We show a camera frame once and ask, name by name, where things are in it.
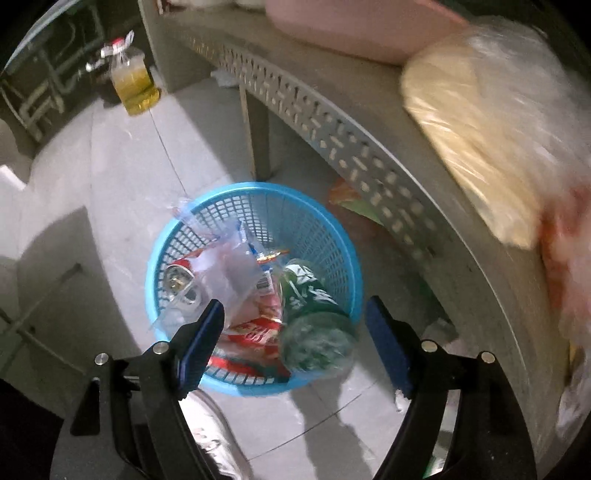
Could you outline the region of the red food in plastic bag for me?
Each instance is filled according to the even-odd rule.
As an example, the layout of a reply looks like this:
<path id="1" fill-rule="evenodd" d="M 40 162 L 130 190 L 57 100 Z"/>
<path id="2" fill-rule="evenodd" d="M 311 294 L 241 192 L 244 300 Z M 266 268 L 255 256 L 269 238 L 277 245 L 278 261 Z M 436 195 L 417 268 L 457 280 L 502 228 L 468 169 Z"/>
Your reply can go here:
<path id="1" fill-rule="evenodd" d="M 560 333 L 590 346 L 590 187 L 553 199 L 540 226 L 540 247 L 551 306 Z"/>

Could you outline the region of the blue plastic mesh basket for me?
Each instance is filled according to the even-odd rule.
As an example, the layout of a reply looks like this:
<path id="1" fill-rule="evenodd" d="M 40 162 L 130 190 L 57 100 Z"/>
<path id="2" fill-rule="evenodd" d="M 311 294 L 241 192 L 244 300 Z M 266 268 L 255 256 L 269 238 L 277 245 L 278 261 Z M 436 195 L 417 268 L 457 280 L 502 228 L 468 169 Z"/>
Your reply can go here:
<path id="1" fill-rule="evenodd" d="M 159 340 L 221 303 L 202 384 L 242 397 L 348 372 L 362 299 L 361 267 L 337 219 L 294 189 L 254 182 L 179 200 L 145 280 Z"/>

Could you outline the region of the white sneaker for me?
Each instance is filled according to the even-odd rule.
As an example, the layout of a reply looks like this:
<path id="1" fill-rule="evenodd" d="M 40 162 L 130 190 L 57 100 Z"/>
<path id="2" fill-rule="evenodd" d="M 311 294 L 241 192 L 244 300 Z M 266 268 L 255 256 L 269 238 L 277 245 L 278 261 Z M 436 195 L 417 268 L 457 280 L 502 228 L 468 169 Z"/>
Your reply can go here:
<path id="1" fill-rule="evenodd" d="M 179 402 L 193 440 L 228 479 L 252 479 L 245 455 L 221 409 L 204 391 L 195 390 Z"/>

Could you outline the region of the green label plastic bottle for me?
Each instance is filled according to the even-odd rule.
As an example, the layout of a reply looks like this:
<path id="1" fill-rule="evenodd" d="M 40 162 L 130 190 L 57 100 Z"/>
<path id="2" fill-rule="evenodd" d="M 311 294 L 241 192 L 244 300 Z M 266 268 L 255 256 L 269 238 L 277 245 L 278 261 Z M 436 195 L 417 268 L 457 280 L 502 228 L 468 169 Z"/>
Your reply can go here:
<path id="1" fill-rule="evenodd" d="M 358 342 L 356 326 L 325 288 L 320 270 L 308 261 L 290 260 L 280 271 L 279 287 L 283 366 L 307 380 L 349 371 Z"/>

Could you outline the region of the yellow cooking oil bottle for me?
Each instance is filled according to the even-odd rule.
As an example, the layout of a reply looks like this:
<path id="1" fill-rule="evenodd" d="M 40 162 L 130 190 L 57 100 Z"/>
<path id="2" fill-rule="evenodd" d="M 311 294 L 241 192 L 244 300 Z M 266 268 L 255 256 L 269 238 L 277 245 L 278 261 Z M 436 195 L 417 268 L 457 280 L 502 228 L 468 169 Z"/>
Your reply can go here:
<path id="1" fill-rule="evenodd" d="M 145 63 L 145 54 L 133 45 L 135 32 L 130 30 L 105 44 L 95 59 L 85 64 L 87 73 L 106 67 L 108 78 L 129 116 L 137 116 L 152 108 L 161 97 L 160 89 Z"/>

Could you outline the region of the clear plastic wrapper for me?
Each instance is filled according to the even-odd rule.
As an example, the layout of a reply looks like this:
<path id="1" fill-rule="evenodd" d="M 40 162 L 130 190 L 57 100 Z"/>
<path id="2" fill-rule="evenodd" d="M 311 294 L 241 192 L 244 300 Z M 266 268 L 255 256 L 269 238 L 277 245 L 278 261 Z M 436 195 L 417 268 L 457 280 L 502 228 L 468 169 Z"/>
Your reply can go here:
<path id="1" fill-rule="evenodd" d="M 170 338 L 181 326 L 197 320 L 208 303 L 215 299 L 224 307 L 226 329 L 263 276 L 263 269 L 257 262 L 259 253 L 264 253 L 263 245 L 235 215 L 207 224 L 190 211 L 185 199 L 172 208 L 172 213 L 201 242 L 197 249 L 181 258 L 190 259 L 205 300 L 199 307 L 175 306 L 164 292 L 167 304 L 153 327 Z"/>

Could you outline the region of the red snack bag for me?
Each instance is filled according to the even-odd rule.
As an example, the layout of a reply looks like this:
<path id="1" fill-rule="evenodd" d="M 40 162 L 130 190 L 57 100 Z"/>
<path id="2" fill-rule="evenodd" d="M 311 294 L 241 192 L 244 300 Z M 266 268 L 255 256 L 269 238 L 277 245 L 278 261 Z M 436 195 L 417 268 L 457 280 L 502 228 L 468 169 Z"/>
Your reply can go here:
<path id="1" fill-rule="evenodd" d="M 290 372 L 280 361 L 279 334 L 283 325 L 280 268 L 290 251 L 276 248 L 259 253 L 263 276 L 222 333 L 208 360 L 211 375 L 228 383 L 286 383 Z"/>

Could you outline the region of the yellow food in plastic bag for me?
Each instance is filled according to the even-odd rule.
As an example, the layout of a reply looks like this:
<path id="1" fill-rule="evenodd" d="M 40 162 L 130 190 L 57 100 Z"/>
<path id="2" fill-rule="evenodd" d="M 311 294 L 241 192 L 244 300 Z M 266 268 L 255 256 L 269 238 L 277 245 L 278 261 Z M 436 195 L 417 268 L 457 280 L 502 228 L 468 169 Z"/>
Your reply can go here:
<path id="1" fill-rule="evenodd" d="M 506 245 L 533 248 L 547 202 L 590 169 L 590 84 L 537 29 L 484 18 L 415 55 L 401 94 Z"/>

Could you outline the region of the red drink can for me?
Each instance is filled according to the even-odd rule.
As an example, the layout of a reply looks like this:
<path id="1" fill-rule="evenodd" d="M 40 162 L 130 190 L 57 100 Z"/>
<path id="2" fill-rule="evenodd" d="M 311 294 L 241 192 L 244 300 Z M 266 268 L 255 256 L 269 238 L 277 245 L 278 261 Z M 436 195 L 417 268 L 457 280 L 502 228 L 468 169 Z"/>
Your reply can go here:
<path id="1" fill-rule="evenodd" d="M 167 298 L 175 306 L 199 307 L 205 300 L 190 259 L 181 258 L 166 266 L 163 288 Z"/>

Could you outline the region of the pink plastic basin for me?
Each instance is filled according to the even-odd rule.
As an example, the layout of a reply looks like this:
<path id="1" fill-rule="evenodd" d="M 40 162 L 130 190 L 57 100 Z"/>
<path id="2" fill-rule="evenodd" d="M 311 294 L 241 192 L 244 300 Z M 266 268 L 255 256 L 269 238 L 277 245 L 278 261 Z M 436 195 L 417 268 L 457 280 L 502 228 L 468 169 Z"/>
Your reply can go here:
<path id="1" fill-rule="evenodd" d="M 393 65 L 469 25 L 438 1 L 276 0 L 266 16 L 297 40 Z"/>

